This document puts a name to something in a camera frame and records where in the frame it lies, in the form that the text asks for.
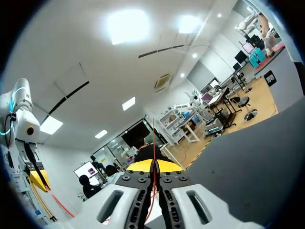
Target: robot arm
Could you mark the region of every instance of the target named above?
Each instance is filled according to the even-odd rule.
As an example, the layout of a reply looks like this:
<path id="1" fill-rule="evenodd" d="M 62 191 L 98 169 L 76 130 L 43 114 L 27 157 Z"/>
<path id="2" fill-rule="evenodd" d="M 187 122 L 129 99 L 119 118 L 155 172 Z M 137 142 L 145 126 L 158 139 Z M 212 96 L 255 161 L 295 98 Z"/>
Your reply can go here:
<path id="1" fill-rule="evenodd" d="M 244 37 L 247 37 L 250 32 L 256 29 L 256 23 L 258 23 L 257 13 L 249 6 L 247 7 L 247 10 L 250 12 L 250 15 L 239 23 L 239 25 L 235 26 L 235 29 Z"/>
<path id="2" fill-rule="evenodd" d="M 43 191 L 50 188 L 36 150 L 40 124 L 33 115 L 29 82 L 19 79 L 13 90 L 0 96 L 0 144 L 8 149 L 15 142 L 20 169 Z"/>

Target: ceiling vent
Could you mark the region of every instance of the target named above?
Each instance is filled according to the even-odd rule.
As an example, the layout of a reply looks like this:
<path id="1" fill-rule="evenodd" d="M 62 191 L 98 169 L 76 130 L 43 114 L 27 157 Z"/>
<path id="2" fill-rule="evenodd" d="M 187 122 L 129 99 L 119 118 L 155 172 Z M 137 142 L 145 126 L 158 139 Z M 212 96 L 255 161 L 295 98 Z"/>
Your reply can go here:
<path id="1" fill-rule="evenodd" d="M 172 76 L 170 76 L 169 74 L 161 76 L 154 85 L 154 92 L 158 93 L 164 90 L 165 88 L 167 88 L 170 85 L 171 80 L 172 80 Z"/>

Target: ceiling panel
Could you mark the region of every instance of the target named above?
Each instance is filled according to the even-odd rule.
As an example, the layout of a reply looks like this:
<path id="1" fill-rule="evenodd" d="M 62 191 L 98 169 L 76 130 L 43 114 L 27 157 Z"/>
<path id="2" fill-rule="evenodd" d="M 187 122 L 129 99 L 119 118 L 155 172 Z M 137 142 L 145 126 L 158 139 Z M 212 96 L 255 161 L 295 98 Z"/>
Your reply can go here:
<path id="1" fill-rule="evenodd" d="M 49 112 L 63 97 L 62 92 L 55 85 L 51 84 L 34 101 L 34 104 L 42 110 Z"/>
<path id="2" fill-rule="evenodd" d="M 78 63 L 72 69 L 68 70 L 63 76 L 59 77 L 55 81 L 55 84 L 62 90 L 65 96 L 67 96 L 87 81 L 88 79 L 85 76 L 81 65 Z"/>

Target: person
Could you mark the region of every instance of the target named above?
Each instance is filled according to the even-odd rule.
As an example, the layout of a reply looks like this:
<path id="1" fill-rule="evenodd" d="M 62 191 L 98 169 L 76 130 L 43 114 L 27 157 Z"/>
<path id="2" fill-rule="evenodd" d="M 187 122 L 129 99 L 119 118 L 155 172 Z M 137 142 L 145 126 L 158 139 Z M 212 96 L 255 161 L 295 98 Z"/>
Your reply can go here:
<path id="1" fill-rule="evenodd" d="M 93 161 L 93 162 L 92 162 L 92 165 L 93 165 L 97 170 L 102 169 L 103 171 L 105 171 L 104 165 L 103 165 L 102 163 L 97 162 L 95 156 L 91 155 L 90 158 L 91 158 L 91 160 Z"/>
<path id="2" fill-rule="evenodd" d="M 138 150 L 138 154 L 136 154 L 134 156 L 135 162 L 144 161 L 144 160 L 148 160 L 148 159 L 154 159 L 154 155 L 153 155 L 154 146 L 155 146 L 155 150 L 156 150 L 156 159 L 172 162 L 166 156 L 162 155 L 161 150 L 158 148 L 158 146 L 156 146 L 154 144 L 150 144 L 150 145 L 146 144 L 144 138 L 136 139 L 134 141 L 133 145 Z"/>
<path id="3" fill-rule="evenodd" d="M 81 175 L 79 181 L 87 199 L 91 198 L 102 189 L 100 186 L 91 185 L 90 180 L 86 175 Z"/>
<path id="4" fill-rule="evenodd" d="M 108 176 L 107 183 L 105 184 L 115 184 L 121 175 L 124 175 L 123 172 L 120 172 L 115 166 L 108 165 L 105 168 L 105 173 Z"/>

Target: sign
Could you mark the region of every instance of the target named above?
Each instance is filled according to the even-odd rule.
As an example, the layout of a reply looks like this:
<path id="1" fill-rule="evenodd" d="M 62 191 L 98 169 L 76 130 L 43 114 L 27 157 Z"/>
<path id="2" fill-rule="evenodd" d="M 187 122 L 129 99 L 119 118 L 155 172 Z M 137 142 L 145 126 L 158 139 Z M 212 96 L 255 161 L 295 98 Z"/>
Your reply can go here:
<path id="1" fill-rule="evenodd" d="M 271 87 L 273 84 L 276 83 L 276 78 L 273 75 L 271 70 L 264 75 L 264 78 L 265 78 L 269 87 Z"/>

